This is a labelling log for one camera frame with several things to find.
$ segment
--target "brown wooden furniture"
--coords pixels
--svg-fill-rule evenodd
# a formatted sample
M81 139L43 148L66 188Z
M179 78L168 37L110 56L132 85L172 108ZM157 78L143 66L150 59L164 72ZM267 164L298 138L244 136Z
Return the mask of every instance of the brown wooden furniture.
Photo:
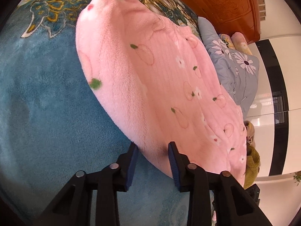
M241 32L248 43L260 39L257 0L181 0L198 16L207 18L217 33Z

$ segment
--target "red spot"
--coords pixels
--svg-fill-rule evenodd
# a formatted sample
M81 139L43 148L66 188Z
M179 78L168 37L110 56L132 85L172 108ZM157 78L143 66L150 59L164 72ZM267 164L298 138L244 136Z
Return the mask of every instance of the red spot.
M93 4L90 4L90 5L88 5L88 11L90 11L92 8L94 7L94 5Z

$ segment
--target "gray quilt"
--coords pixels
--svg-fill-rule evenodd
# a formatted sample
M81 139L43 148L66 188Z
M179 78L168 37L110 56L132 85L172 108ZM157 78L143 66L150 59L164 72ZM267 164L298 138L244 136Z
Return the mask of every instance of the gray quilt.
M240 105L245 119L258 88L259 60L255 56L229 49L207 19L199 17L198 24L219 81L235 103Z

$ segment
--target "bed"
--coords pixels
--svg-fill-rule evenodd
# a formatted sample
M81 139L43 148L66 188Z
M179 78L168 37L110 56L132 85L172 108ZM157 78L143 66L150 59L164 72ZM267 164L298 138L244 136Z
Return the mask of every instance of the bed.
M21 0L0 34L0 196L28 225L77 170L101 170L130 144L90 91L77 57L76 19L90 1ZM229 19L215 17L223 5L210 12L209 0L140 1L198 37L203 16L220 33L259 39L256 0L239 0L246 10L234 8ZM133 187L118 195L123 225L186 224L189 194L142 155Z

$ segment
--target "metal bolt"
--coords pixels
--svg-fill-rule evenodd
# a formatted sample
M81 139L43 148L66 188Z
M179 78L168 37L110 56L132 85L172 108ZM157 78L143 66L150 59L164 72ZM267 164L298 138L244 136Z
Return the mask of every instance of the metal bolt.
M77 176L77 177L82 177L82 176L84 176L85 175L85 172L84 171L78 171L76 174L75 174L75 176Z
M228 171L222 171L222 175L225 176L225 177L230 177L231 173L228 172Z
M191 169L191 170L194 170L194 169L196 169L197 168L197 165L196 164L194 164L194 163L190 163L190 164L188 164L188 166L187 166L189 169Z
M111 165L110 165L110 168L111 169L117 169L119 167L119 164L118 163L112 163Z

